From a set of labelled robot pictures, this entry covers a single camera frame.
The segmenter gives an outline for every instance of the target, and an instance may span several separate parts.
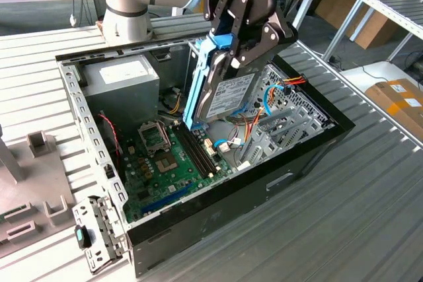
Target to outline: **motherboard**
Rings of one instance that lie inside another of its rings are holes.
[[[124,207],[129,223],[233,173],[217,153],[208,153],[203,129],[188,131],[184,125],[161,122],[147,125],[147,133],[120,142],[124,154],[119,164],[124,166],[119,170],[129,196]]]

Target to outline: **connector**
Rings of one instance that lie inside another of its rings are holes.
[[[231,148],[229,148],[229,145],[227,144],[227,142],[223,142],[223,143],[221,143],[221,144],[218,146],[218,148],[219,148],[219,150],[220,150],[222,153],[229,152],[229,151],[231,150]]]

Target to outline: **blue cable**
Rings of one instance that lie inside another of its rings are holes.
[[[220,145],[221,143],[224,143],[224,142],[228,142],[228,140],[224,140],[224,139],[220,139],[220,140],[217,140],[215,143],[214,143],[214,147],[215,148],[217,148],[217,146],[218,145]]]
[[[284,90],[283,86],[280,85],[270,85],[266,91],[264,92],[264,98],[263,98],[263,105],[264,105],[264,109],[266,110],[266,112],[268,113],[268,115],[270,116],[272,114],[272,112],[270,111],[269,105],[267,105],[267,99],[268,99],[268,94],[269,94],[269,90],[272,88],[278,88],[280,90]]]

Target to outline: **yellow cable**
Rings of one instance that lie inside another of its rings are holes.
[[[302,76],[298,76],[298,77],[294,77],[293,79],[284,79],[284,82],[290,82],[290,81],[295,81],[297,79],[302,79]]]
[[[176,101],[175,107],[169,112],[169,114],[173,115],[176,113],[179,109],[179,103],[180,103],[180,95],[178,95],[178,100]]]

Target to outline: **cardboard box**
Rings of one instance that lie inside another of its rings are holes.
[[[423,92],[408,79],[376,83],[365,94],[423,141]]]

